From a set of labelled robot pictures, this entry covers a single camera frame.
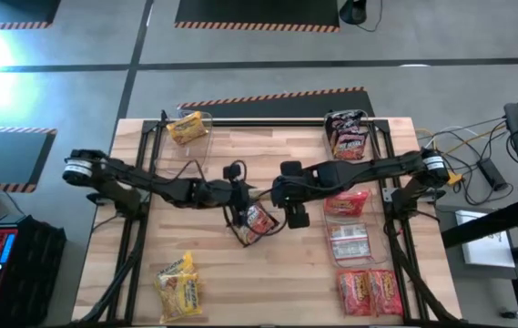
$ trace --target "wooden table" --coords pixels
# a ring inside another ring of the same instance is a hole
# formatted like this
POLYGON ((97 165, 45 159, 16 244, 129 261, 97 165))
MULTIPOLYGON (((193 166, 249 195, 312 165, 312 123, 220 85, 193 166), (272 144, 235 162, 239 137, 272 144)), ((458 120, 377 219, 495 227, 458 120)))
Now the wooden table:
MULTIPOLYGON (((396 155, 417 150, 411 119, 389 118, 389 121, 396 155)), ((119 122, 112 157, 135 163, 142 122, 141 119, 119 122)), ((168 160, 176 151, 171 148, 171 142, 163 141, 162 156, 157 162, 157 173, 164 176, 168 173, 163 169, 183 165, 183 162, 168 160)), ((367 151, 366 159, 370 159, 371 148, 367 147, 367 151)), ((327 160, 327 155, 321 128, 214 128, 210 156, 204 163, 206 178, 221 179, 222 167, 235 159, 244 159, 249 166, 249 184, 266 189, 280 174, 282 161, 300 160, 308 166, 327 160)), ((407 179, 402 178, 402 183, 406 182, 407 179)), ((380 220, 375 227, 369 226, 369 229, 378 229, 383 223, 378 183, 356 188, 372 192, 371 204, 376 210, 367 210, 364 217, 379 218, 375 219, 380 220)), ((155 196, 147 226, 133 324, 158 325, 161 310, 153 286, 155 274, 188 250, 193 251, 194 263, 203 281, 200 299, 204 312, 170 323, 172 325, 401 323, 398 316, 343 315, 336 286, 338 268, 333 266, 330 257, 321 201, 306 206, 311 218, 309 228, 284 230, 243 249, 225 227, 222 210, 175 209, 155 196)), ((433 213, 430 206, 419 206, 420 210, 433 213)), ((113 208, 101 208, 95 224, 111 217, 113 212, 113 208)), ((422 278, 445 308, 461 317, 437 222, 418 216, 410 224, 422 278)), ((110 284, 122 226, 122 220, 113 220, 93 233, 73 319, 85 315, 110 284)), ((391 266, 388 259, 364 268, 391 269, 391 266)), ((407 282, 407 288, 412 313, 417 313, 411 282, 407 282)), ((119 312, 124 308, 122 291, 119 312)))

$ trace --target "hazard stripe tape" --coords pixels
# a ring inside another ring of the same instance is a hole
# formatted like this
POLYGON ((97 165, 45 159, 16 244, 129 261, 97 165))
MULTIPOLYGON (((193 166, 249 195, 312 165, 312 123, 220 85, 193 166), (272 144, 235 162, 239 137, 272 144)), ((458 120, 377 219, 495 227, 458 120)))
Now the hazard stripe tape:
POLYGON ((56 128, 6 128, 0 127, 0 132, 17 132, 17 133, 45 133, 55 135, 56 128))
POLYGON ((30 193, 36 190, 32 183, 0 183, 0 191, 30 193))
POLYGON ((339 26, 319 26, 300 24, 270 24, 270 23, 224 23, 224 22, 176 22, 175 28, 197 28, 197 29, 229 29, 229 30, 252 30, 252 31, 285 31, 285 32, 340 32, 339 26))
POLYGON ((0 30, 48 28, 51 25, 47 22, 0 23, 0 30))
POLYGON ((271 100, 271 99, 280 99, 280 98, 286 98, 286 97, 318 96, 318 95, 327 95, 330 93, 337 94, 337 93, 358 92, 358 91, 366 91, 366 89, 364 87, 340 87, 340 88, 317 90, 317 91, 291 92, 291 93, 268 95, 268 96, 235 97, 235 98, 227 98, 227 99, 220 99, 220 100, 187 102, 187 103, 179 104, 178 109, 194 108, 194 107, 201 107, 201 106, 211 106, 211 105, 221 105, 221 104, 231 104, 231 103, 241 103, 241 102, 251 102, 251 101, 261 101, 261 100, 271 100))

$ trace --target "gray floor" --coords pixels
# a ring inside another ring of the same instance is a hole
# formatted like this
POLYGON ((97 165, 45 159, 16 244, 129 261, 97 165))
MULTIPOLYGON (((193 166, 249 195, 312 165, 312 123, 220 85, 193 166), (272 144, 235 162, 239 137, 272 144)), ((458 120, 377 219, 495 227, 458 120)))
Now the gray floor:
MULTIPOLYGON (((128 64, 145 3, 63 0, 52 28, 0 32, 0 66, 128 64)), ((378 1, 369 3, 371 24, 378 1)), ((177 30, 172 26, 177 5, 178 0, 154 3, 141 63, 518 57, 513 0, 384 0, 377 33, 344 26, 337 35, 177 30)), ((63 158, 72 148, 109 149, 126 76, 125 71, 0 74, 0 126, 58 128, 38 190, 15 195, 24 211, 65 227, 70 240, 47 324, 70 319, 95 213, 85 200, 87 190, 61 180, 63 158)), ((518 65, 141 71, 127 116, 156 118, 160 109, 186 101, 355 86, 369 90, 378 117, 413 117, 417 128, 436 131, 502 116, 503 104, 518 101, 518 65)), ((451 138, 438 141, 442 149, 456 144, 451 138)), ((483 146, 484 140, 475 143, 483 146)), ((518 167, 503 146, 493 144, 493 160, 517 186, 518 167)), ((458 156, 474 161, 466 149, 458 156)), ((472 195, 481 198, 486 191, 477 177, 472 195)), ((484 206, 516 200, 514 192, 484 206)), ((464 200, 449 192, 442 203, 464 205, 464 200)), ((0 204, 0 210, 10 209, 3 195, 0 204)), ((515 308, 508 282, 455 277, 455 288, 470 322, 518 325, 497 316, 500 307, 515 308)))

